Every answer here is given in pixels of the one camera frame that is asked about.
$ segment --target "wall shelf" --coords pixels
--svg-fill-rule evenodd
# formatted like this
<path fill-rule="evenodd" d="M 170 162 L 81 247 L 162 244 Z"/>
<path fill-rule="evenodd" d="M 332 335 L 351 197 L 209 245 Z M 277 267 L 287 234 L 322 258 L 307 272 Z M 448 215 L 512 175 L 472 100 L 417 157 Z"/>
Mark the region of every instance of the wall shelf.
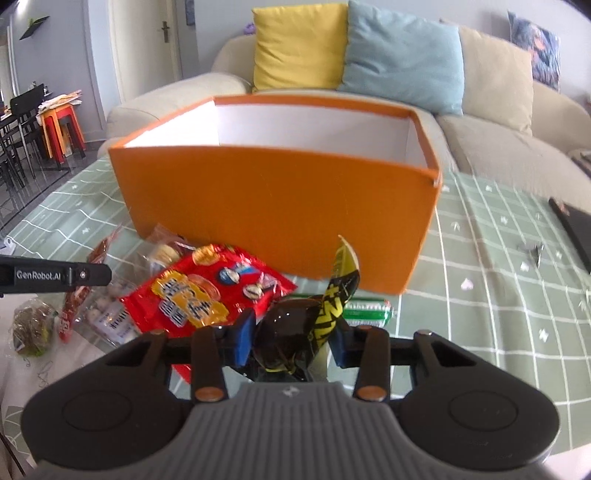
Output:
<path fill-rule="evenodd" d="M 37 31 L 37 29 L 45 23 L 45 20 L 47 20 L 48 18 L 49 17 L 41 17 L 35 20 L 33 23 L 31 23 L 31 25 L 29 25 L 29 28 L 27 28 L 27 31 L 22 34 L 20 40 L 24 40 L 25 38 L 29 38 L 30 36 L 32 36 Z"/>

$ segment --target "patterned pillow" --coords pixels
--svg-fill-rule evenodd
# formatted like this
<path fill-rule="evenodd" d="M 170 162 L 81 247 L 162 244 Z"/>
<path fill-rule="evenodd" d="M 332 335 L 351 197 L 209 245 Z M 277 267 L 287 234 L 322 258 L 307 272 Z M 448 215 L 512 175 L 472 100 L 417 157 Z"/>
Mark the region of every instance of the patterned pillow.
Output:
<path fill-rule="evenodd" d="M 553 33 L 533 24 L 525 18 L 508 12 L 511 25 L 511 42 L 531 54 L 534 80 L 560 90 L 560 39 Z"/>

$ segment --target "black and yellow wrapper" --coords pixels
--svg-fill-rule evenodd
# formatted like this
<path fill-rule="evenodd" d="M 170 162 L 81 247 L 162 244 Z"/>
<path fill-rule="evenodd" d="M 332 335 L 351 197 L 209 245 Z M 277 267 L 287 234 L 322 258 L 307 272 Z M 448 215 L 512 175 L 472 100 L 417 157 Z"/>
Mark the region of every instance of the black and yellow wrapper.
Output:
<path fill-rule="evenodd" d="M 340 238 L 332 275 L 320 296 L 285 299 L 274 304 L 256 327 L 252 354 L 269 374 L 306 380 L 307 368 L 326 343 L 359 285 L 359 261 Z"/>
<path fill-rule="evenodd" d="M 340 237 L 329 286 L 322 296 L 320 312 L 314 324 L 314 339 L 318 350 L 335 329 L 336 320 L 343 314 L 345 304 L 359 286 L 359 260 L 347 240 Z"/>

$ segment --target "door handle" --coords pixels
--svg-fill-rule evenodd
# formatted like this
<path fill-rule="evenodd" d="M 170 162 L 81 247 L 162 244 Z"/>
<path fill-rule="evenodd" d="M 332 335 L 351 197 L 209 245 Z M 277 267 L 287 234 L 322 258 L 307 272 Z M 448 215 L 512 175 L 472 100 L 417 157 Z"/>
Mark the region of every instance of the door handle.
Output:
<path fill-rule="evenodd" d="M 168 26 L 168 22 L 162 22 L 162 28 L 160 29 L 164 32 L 164 43 L 170 43 L 169 33 L 170 27 Z"/>

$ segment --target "orange box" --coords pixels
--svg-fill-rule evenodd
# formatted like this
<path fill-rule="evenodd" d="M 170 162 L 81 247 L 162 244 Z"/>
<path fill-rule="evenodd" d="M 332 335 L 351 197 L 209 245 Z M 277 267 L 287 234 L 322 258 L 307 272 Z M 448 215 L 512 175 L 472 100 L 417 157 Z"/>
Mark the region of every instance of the orange box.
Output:
<path fill-rule="evenodd" d="M 343 235 L 361 287 L 389 294 L 410 279 L 441 188 L 416 113 L 341 98 L 211 98 L 109 152 L 142 237 L 162 223 L 321 279 Z"/>

